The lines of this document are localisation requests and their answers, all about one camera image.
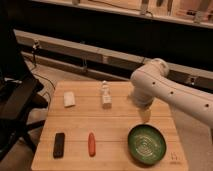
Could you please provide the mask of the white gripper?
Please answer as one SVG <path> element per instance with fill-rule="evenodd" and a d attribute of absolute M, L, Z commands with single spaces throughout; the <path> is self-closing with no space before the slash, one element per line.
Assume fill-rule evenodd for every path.
<path fill-rule="evenodd" d="M 133 103 L 141 108 L 139 114 L 142 122 L 147 123 L 151 117 L 151 109 L 149 107 L 154 101 L 154 96 L 145 90 L 134 88 L 131 92 L 131 98 Z"/>

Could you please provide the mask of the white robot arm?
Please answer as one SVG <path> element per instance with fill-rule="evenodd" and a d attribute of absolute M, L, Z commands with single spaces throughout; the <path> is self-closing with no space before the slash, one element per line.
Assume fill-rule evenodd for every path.
<path fill-rule="evenodd" d="M 213 129 L 213 94 L 171 81 L 168 73 L 168 64 L 160 58 L 137 68 L 130 77 L 133 102 L 149 108 L 159 98 Z"/>

